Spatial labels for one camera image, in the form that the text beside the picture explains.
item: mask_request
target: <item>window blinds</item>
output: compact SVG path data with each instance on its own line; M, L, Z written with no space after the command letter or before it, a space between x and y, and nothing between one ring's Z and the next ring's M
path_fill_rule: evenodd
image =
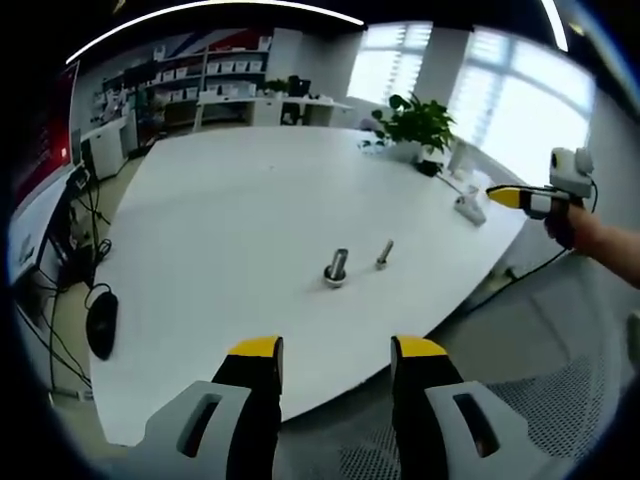
M372 26L364 34L356 57L347 95L385 104L393 94L413 92L431 24Z
M500 32L472 35L449 104L454 134L534 185L554 147L584 146L592 77L546 48Z

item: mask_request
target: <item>box on shelf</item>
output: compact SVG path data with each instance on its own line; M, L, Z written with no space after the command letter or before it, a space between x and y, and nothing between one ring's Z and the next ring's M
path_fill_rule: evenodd
M233 65L235 62L220 62L220 73L233 72Z
M255 60L253 62L249 62L249 71L252 73L257 73L262 71L262 61Z
M156 98L160 100L162 103L169 103L171 102L171 92L156 93Z
M162 72L162 81L170 82L171 80L176 79L176 71L175 70L166 70Z
M157 62L159 60L164 60L164 56L167 53L167 48L164 45L160 45L153 49L153 59Z
M198 98L198 87L189 87L185 90L187 100L196 100Z
M246 60L242 60L242 61L239 60L236 62L235 71L246 72L248 66L249 66L249 62L247 62Z
M267 50L269 50L270 46L271 37L260 37L260 40L258 40L258 50L260 50L261 52L266 52Z
M171 101L172 102L179 102L180 100L182 100L184 97L184 90L180 89L180 90L174 90L173 92L171 92Z
M215 75L216 73L218 73L219 68L220 68L219 62L207 63L207 75Z
M220 90L222 91L223 97L237 97L238 96L238 87L233 83L225 83L220 85Z

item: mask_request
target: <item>white table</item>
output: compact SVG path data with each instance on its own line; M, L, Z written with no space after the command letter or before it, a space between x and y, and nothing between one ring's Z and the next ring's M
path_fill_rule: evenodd
M67 188L67 181L73 171L72 169L60 175L28 205L19 208L11 218L7 258L10 285L38 266L51 217Z
M311 126L321 127L349 127L352 107L332 100L313 100L301 97L229 97L215 95L214 92L201 92L196 106L196 117L193 131L198 132L202 127L202 117L206 105L246 103L248 106L249 125L253 127L269 127L280 125L282 106L285 103L295 103L309 108L309 123Z
M91 356L108 441L136 444L155 411L261 335L284 337L283 419L306 412L387 365L392 335L429 333L489 273L524 216L485 197L474 227L442 181L361 152L366 135L247 127L156 143L97 274L120 299L111 358ZM339 247L348 278L332 291L321 274Z

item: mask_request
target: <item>metal bolt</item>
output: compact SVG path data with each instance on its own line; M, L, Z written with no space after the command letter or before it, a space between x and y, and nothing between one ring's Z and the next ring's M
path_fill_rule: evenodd
M348 255L349 250L346 248L339 248L333 254L333 261L329 266L329 278L331 280L341 280L344 277L344 265L347 263Z
M376 260L376 265L384 265L387 263L387 257L389 256L389 253L391 252L392 248L393 248L393 240L389 240L385 245L384 250Z

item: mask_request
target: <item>potted plant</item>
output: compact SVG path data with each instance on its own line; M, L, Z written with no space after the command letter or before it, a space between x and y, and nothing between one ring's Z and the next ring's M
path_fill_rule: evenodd
M269 80L265 82L264 90L271 93L275 98L282 98L282 94L289 91L289 81L280 78Z
M393 153L401 160L421 162L425 154L429 155L434 150L444 153L454 138L451 124L455 122L449 116L447 107L435 100L423 103L413 94L409 100L392 95L389 97L389 107L393 111L389 119L384 118L382 110L371 112L380 129L374 130L377 141L365 140L363 146L389 147L395 149Z

